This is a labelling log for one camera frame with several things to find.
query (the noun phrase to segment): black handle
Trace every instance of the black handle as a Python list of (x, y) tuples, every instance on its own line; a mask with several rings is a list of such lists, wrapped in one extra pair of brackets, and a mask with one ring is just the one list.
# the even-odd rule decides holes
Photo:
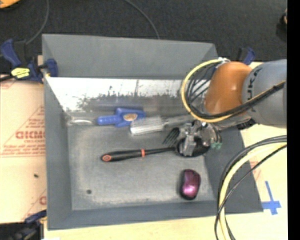
[(174, 151), (174, 147), (155, 148), (155, 149), (133, 149), (113, 151), (101, 156), (103, 162), (117, 162), (131, 158), (141, 158), (146, 155), (163, 153), (166, 151)]

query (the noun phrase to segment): cardboard sheet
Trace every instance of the cardboard sheet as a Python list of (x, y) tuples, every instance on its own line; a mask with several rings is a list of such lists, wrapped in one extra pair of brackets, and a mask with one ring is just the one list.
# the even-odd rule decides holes
[(43, 85), (0, 84), (0, 224), (46, 209)]

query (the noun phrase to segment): cable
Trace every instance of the cable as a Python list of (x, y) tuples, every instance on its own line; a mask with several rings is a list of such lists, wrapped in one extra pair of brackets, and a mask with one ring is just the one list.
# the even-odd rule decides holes
[[(220, 217), (220, 213), (221, 210), (225, 207), (226, 202), (228, 201), (228, 199), (232, 196), (233, 192), (236, 190), (236, 188), (239, 186), (239, 184), (249, 175), (251, 174), (255, 169), (257, 169), (259, 166), (261, 166), (265, 161), (267, 161), (269, 158), (273, 157), (275, 154), (277, 154), (279, 151), (285, 149), (287, 147), (287, 145), (283, 145), (279, 148), (277, 148), (275, 151), (273, 151), (272, 153), (268, 154), (265, 158), (263, 158), (260, 162), (258, 162), (254, 167), (252, 167), (240, 180), (238, 180), (233, 187), (229, 190), (228, 194), (225, 196), (225, 198), (223, 199), (221, 205), (219, 206), (216, 218), (215, 218), (215, 223), (218, 223), (219, 217)], [(228, 226), (227, 223), (227, 230), (229, 231), (229, 235), (231, 239), (234, 239), (233, 234), (230, 230), (230, 227)]]
[(45, 13), (43, 24), (41, 25), (38, 32), (33, 37), (31, 37), (29, 40), (26, 41), (26, 43), (25, 43), (26, 45), (32, 43), (40, 35), (40, 33), (43, 31), (43, 29), (45, 28), (45, 26), (48, 22), (48, 18), (49, 18), (49, 14), (50, 14), (50, 5), (49, 5), (49, 0), (45, 0), (45, 2), (46, 2), (46, 13)]
[(212, 59), (212, 60), (209, 60), (209, 61), (206, 61), (204, 63), (197, 65), (195, 68), (193, 68), (187, 74), (187, 76), (185, 77), (185, 79), (182, 82), (181, 89), (180, 89), (182, 103), (183, 103), (184, 107), (186, 108), (186, 110), (197, 120), (200, 120), (202, 122), (207, 122), (207, 123), (216, 123), (216, 122), (220, 122), (222, 120), (234, 117), (236, 115), (239, 115), (239, 114), (249, 110), (253, 105), (258, 104), (263, 99), (265, 99), (265, 98), (269, 97), (270, 95), (272, 95), (273, 93), (281, 90), (285, 86), (286, 81), (279, 82), (279, 83), (275, 84), (273, 87), (254, 96), (253, 98), (251, 98), (247, 102), (243, 103), (242, 105), (239, 105), (233, 109), (227, 110), (222, 113), (218, 113), (218, 114), (214, 114), (214, 115), (202, 113), (197, 108), (195, 108), (192, 104), (189, 103), (189, 100), (188, 100), (189, 97), (186, 96), (186, 92), (185, 92), (187, 82), (200, 69), (202, 69), (206, 66), (211, 66), (211, 65), (216, 66), (219, 63), (221, 63), (222, 61), (223, 61), (222, 59)]
[[(246, 163), (248, 160), (250, 160), (252, 157), (255, 157), (258, 155), (258, 152), (260, 153), (260, 150), (257, 150), (257, 152), (251, 152), (252, 150), (264, 146), (264, 145), (270, 145), (270, 144), (277, 144), (276, 146), (281, 148), (282, 146), (285, 146), (287, 143), (287, 136), (277, 136), (277, 137), (272, 137), (268, 138), (262, 141), (259, 141), (251, 146), (248, 146), (244, 148), (242, 151), (240, 151), (226, 166), (224, 169), (221, 179), (220, 179), (220, 184), (219, 184), (219, 190), (218, 190), (218, 207), (222, 205), (222, 202), (224, 200), (224, 197), (227, 192), (228, 185), (230, 183), (231, 178), (233, 175), (236, 173), (236, 171), (241, 168), (241, 166)], [(221, 230), (223, 233), (223, 236), (225, 237), (226, 240), (230, 240), (231, 237), (229, 234), (227, 234), (227, 222), (225, 220), (225, 210), (224, 208), (220, 210), (219, 212), (219, 222), (221, 226)]]
[(44, 30), (44, 28), (48, 22), (48, 18), (49, 18), (49, 14), (50, 14), (50, 4), (49, 4), (49, 0), (45, 0), (45, 2), (46, 2), (46, 13), (45, 13), (43, 24), (42, 24), (41, 28), (38, 30), (38, 32), (25, 43), (26, 45), (32, 43), (41, 34), (41, 32)]
[(3, 76), (3, 77), (0, 77), (0, 82), (9, 80), (9, 79), (11, 79), (13, 77), (14, 77), (13, 75), (6, 75), (6, 76)]
[[(255, 157), (256, 155), (254, 153), (250, 153), (250, 154), (247, 154), (242, 160), (240, 160), (234, 167), (233, 169), (231, 170), (231, 172), (229, 172), (229, 174), (227, 175), (227, 177), (224, 179), (224, 182), (223, 182), (223, 186), (222, 186), (222, 189), (221, 189), (221, 193), (220, 193), (220, 199), (219, 199), (219, 205), (222, 204), (223, 202), (223, 199), (226, 195), (226, 191), (227, 191), (227, 188), (228, 188), (228, 185), (230, 183), (230, 180), (231, 178), (233, 177), (233, 175), (235, 174), (235, 172), (240, 168), (242, 167), (242, 165), (244, 163), (246, 163), (248, 160), (250, 160), (252, 157)], [(227, 234), (227, 230), (228, 230), (228, 227), (227, 227), (227, 223), (226, 223), (226, 220), (225, 220), (225, 209), (222, 208), (220, 211), (219, 211), (219, 222), (220, 222), (220, 226), (221, 226), (221, 230), (222, 230), (222, 233), (223, 233), (223, 236), (226, 240), (230, 240), (231, 237), (229, 236), (229, 234)]]
[(126, 3), (128, 3), (129, 5), (131, 5), (132, 7), (134, 7), (136, 10), (138, 10), (146, 18), (146, 20), (150, 23), (151, 27), (153, 28), (157, 39), (160, 39), (160, 35), (158, 33), (158, 30), (157, 30), (155, 24), (152, 22), (152, 20), (148, 17), (148, 15), (146, 15), (138, 6), (136, 6), (130, 0), (123, 0), (123, 1), (125, 1)]

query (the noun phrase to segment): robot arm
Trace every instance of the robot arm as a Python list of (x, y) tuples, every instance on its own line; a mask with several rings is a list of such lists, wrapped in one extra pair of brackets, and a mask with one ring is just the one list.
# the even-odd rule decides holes
[[(197, 98), (197, 86), (203, 81), (199, 76), (208, 76), (209, 70), (213, 72), (208, 87)], [(287, 127), (286, 59), (265, 62), (254, 69), (237, 61), (214, 60), (194, 71), (185, 79), (187, 88), (183, 82), (181, 97), (185, 108), (197, 120), (214, 123), (219, 129), (251, 120)]]

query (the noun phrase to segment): black wire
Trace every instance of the black wire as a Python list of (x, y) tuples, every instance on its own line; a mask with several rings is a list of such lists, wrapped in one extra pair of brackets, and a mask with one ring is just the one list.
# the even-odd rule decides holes
[[(212, 78), (212, 75), (213, 73), (215, 72), (216, 70), (216, 66), (221, 64), (221, 62), (215, 62), (215, 63), (212, 63), (212, 64), (208, 64), (206, 65), (205, 67), (203, 68), (200, 68), (192, 77), (191, 79), (189, 80), (189, 83), (187, 85), (187, 89), (186, 89), (186, 95), (185, 95), (185, 101), (188, 105), (191, 105), (192, 102), (197, 99), (201, 94), (203, 94), (207, 89), (201, 91), (201, 93), (199, 94), (196, 94), (196, 97), (193, 98), (193, 96), (195, 95), (195, 93), (200, 89), (202, 88), (211, 78)], [(203, 83), (201, 83), (199, 85), (199, 87), (197, 87), (195, 90), (195, 86), (197, 84), (199, 84), (202, 80), (205, 80)]]
[(285, 81), (282, 83), (279, 83), (277, 85), (274, 85), (272, 88), (268, 89), (267, 91), (265, 91), (264, 93), (262, 93), (260, 96), (248, 100), (247, 102), (243, 103), (242, 105), (239, 105), (233, 109), (227, 110), (225, 112), (222, 113), (218, 113), (218, 114), (214, 114), (214, 115), (209, 115), (209, 114), (205, 114), (202, 113), (200, 111), (197, 110), (197, 112), (194, 112), (194, 114), (197, 117), (203, 118), (203, 119), (218, 119), (224, 116), (229, 116), (228, 118), (234, 117), (238, 114), (241, 114), (249, 109), (251, 109), (253, 106), (255, 106), (256, 104), (260, 103), (261, 101), (263, 101), (265, 98), (269, 97), (270, 95), (280, 91), (281, 89), (284, 88), (285, 86)]
[[(240, 179), (238, 180), (234, 185), (233, 187), (228, 191), (227, 195), (225, 196), (223, 202), (221, 203), (221, 205), (219, 206), (218, 208), (218, 211), (217, 211), (217, 214), (216, 214), (216, 217), (215, 217), (215, 221), (214, 221), (214, 233), (215, 233), (215, 236), (217, 239), (218, 238), (218, 234), (217, 234), (217, 227), (218, 227), (218, 220), (220, 218), (220, 215), (221, 215), (221, 211), (222, 209), (225, 207), (228, 199), (231, 197), (231, 195), (233, 194), (233, 192), (236, 190), (236, 188), (239, 186), (239, 184), (250, 174), (252, 173), (255, 169), (257, 169), (259, 166), (261, 166), (265, 161), (267, 161), (269, 158), (271, 158), (272, 156), (274, 156), (275, 154), (277, 154), (279, 151), (285, 149), (287, 147), (287, 145), (284, 145), (282, 147), (279, 147), (277, 148), (275, 151), (273, 151), (272, 153), (270, 153), (269, 155), (267, 155), (265, 158), (263, 158), (260, 162), (258, 162), (254, 167), (252, 167), (251, 169), (249, 169), (249, 171)], [(231, 230), (230, 230), (230, 227), (228, 226), (228, 223), (227, 223), (227, 229), (229, 230), (229, 235), (230, 235), (230, 238), (232, 240), (235, 240), (234, 238), (234, 235), (232, 234)]]
[(199, 111), (197, 108), (195, 108), (194, 105), (192, 105), (193, 101), (195, 99), (197, 99), (200, 95), (202, 95), (205, 91), (203, 90), (201, 93), (196, 94), (195, 98), (191, 99), (191, 97), (193, 97), (195, 92), (192, 92), (194, 89), (194, 86), (198, 83), (198, 80), (200, 79), (200, 73), (198, 74), (198, 72), (204, 73), (204, 75), (211, 69), (213, 68), (214, 70), (216, 70), (216, 65), (220, 64), (221, 62), (215, 62), (215, 63), (211, 63), (208, 64), (202, 68), (199, 68), (196, 72), (193, 73), (193, 75), (191, 76), (189, 82), (188, 82), (188, 86), (186, 88), (186, 90), (184, 91), (185, 93), (185, 102), (187, 103), (187, 105), (189, 106), (191, 112), (193, 112), (197, 117), (202, 118), (202, 119), (218, 119), (224, 116), (229, 116), (228, 118), (232, 118), (234, 116), (237, 116), (249, 109), (251, 109), (253, 106), (257, 105), (258, 103), (260, 103), (261, 101), (263, 101), (265, 98), (269, 97), (270, 95), (272, 95), (273, 93), (278, 92), (279, 90), (283, 89), (285, 86), (285, 81), (281, 82), (279, 84), (275, 84), (273, 85), (272, 88), (269, 88), (268, 90), (266, 90), (264, 93), (260, 94), (259, 96), (248, 100), (247, 102), (232, 108), (230, 110), (227, 110), (225, 112), (222, 113), (218, 113), (218, 114), (206, 114), (204, 112)]
[(13, 78), (13, 76), (12, 76), (12, 75), (7, 75), (7, 76), (0, 77), (0, 82), (3, 82), (3, 81), (6, 81), (6, 80), (9, 80), (9, 79), (11, 79), (11, 78)]
[(45, 17), (44, 17), (44, 21), (43, 21), (43, 24), (42, 26), (40, 27), (40, 29), (38, 30), (38, 32), (33, 36), (31, 37), (29, 40), (26, 41), (26, 45), (32, 43), (43, 31), (43, 29), (45, 28), (47, 22), (48, 22), (48, 18), (49, 18), (49, 14), (50, 14), (50, 5), (49, 5), (49, 0), (45, 0), (46, 2), (46, 13), (45, 13)]
[(44, 30), (44, 28), (48, 22), (48, 18), (49, 18), (49, 14), (50, 14), (50, 4), (49, 4), (49, 0), (45, 0), (45, 2), (46, 2), (46, 13), (45, 13), (43, 24), (40, 27), (40, 29), (38, 30), (38, 32), (25, 43), (26, 45), (32, 43), (42, 33), (42, 31)]
[(128, 3), (129, 5), (131, 5), (132, 7), (134, 7), (136, 10), (138, 10), (146, 18), (146, 20), (150, 23), (151, 27), (153, 28), (157, 39), (160, 39), (160, 35), (159, 35), (158, 31), (157, 31), (157, 28), (156, 28), (155, 24), (152, 22), (152, 20), (148, 17), (148, 15), (146, 15), (138, 6), (136, 6), (130, 0), (123, 0), (123, 1), (125, 1), (126, 3)]
[(224, 182), (224, 179), (228, 175), (229, 171), (233, 168), (233, 166), (241, 160), (247, 153), (250, 151), (254, 150), (255, 148), (264, 146), (264, 145), (269, 145), (269, 144), (274, 144), (274, 143), (280, 143), (280, 142), (286, 142), (287, 141), (287, 135), (280, 135), (280, 136), (275, 136), (271, 138), (267, 138), (264, 140), (261, 140), (255, 144), (252, 144), (250, 146), (247, 146), (246, 148), (242, 149), (239, 153), (237, 153), (226, 165), (224, 168), (222, 175), (220, 177), (220, 182), (219, 182), (219, 188), (218, 188), (218, 200), (220, 199), (220, 191)]

